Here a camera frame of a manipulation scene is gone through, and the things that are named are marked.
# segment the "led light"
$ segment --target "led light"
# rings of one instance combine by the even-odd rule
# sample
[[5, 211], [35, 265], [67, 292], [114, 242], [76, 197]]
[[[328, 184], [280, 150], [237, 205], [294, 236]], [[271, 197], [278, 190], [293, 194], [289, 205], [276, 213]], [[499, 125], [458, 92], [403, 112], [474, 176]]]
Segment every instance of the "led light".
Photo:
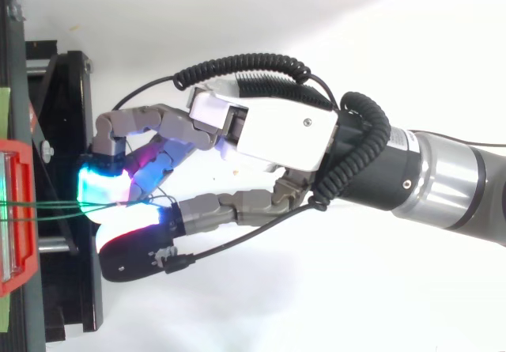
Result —
[[96, 232], [96, 251], [100, 252], [106, 243], [125, 233], [160, 223], [159, 208], [158, 206], [144, 203], [122, 208], [114, 219], [102, 224]]
[[[77, 184], [77, 200], [79, 202], [93, 202], [109, 204], [114, 202], [126, 202], [130, 195], [131, 179], [126, 170], [121, 176], [102, 176], [84, 165], [79, 171]], [[98, 207], [81, 206], [83, 212], [94, 210]], [[113, 206], [103, 210], [93, 211], [86, 216], [95, 223], [102, 224], [118, 216], [125, 206]]]

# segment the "metal rod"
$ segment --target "metal rod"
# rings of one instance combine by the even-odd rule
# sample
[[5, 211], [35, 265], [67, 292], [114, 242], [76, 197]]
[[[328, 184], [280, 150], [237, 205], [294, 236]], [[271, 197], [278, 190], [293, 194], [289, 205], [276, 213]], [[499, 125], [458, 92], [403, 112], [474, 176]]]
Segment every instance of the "metal rod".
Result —
[[42, 76], [46, 73], [46, 67], [27, 67], [26, 74], [29, 77]]
[[38, 77], [46, 74], [49, 59], [29, 59], [26, 61], [26, 74]]
[[39, 239], [39, 253], [68, 252], [69, 245], [63, 236], [41, 237]]

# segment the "red holder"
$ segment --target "red holder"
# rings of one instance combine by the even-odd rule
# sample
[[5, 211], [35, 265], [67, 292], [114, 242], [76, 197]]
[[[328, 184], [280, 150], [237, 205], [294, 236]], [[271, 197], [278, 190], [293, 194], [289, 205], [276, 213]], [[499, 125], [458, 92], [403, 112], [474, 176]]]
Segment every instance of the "red holder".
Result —
[[[34, 202], [32, 147], [0, 140], [0, 196], [10, 202]], [[0, 297], [25, 284], [37, 271], [37, 231], [32, 206], [0, 206]]]

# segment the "white wall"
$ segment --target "white wall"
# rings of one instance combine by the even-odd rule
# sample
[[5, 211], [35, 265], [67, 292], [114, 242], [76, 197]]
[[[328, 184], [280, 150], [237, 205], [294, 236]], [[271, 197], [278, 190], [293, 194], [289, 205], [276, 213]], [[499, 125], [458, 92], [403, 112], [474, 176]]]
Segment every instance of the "white wall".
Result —
[[[368, 94], [395, 126], [504, 142], [506, 0], [26, 5], [29, 39], [57, 39], [61, 51], [93, 59], [95, 115], [190, 64], [275, 51], [303, 60], [336, 96]], [[135, 103], [184, 101], [167, 84]], [[274, 180], [233, 170], [199, 153], [164, 188], [185, 199]], [[178, 245], [200, 251], [245, 231], [226, 226]], [[498, 352], [506, 350], [505, 266], [501, 246], [337, 202], [177, 274], [104, 282], [102, 328], [69, 327], [50, 350]]]

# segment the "metal bolt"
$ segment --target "metal bolt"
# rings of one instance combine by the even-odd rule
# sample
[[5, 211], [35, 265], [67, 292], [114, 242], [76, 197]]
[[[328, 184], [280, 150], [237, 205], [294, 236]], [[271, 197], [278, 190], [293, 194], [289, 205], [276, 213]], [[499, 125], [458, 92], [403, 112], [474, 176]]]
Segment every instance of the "metal bolt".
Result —
[[51, 144], [48, 140], [44, 140], [40, 144], [40, 155], [42, 156], [42, 161], [48, 164], [51, 161], [51, 157], [55, 155], [55, 150], [51, 148]]
[[85, 72], [87, 74], [93, 74], [93, 61], [91, 59], [85, 60]]
[[23, 21], [25, 19], [23, 16], [23, 0], [9, 0], [7, 13], [15, 21]]

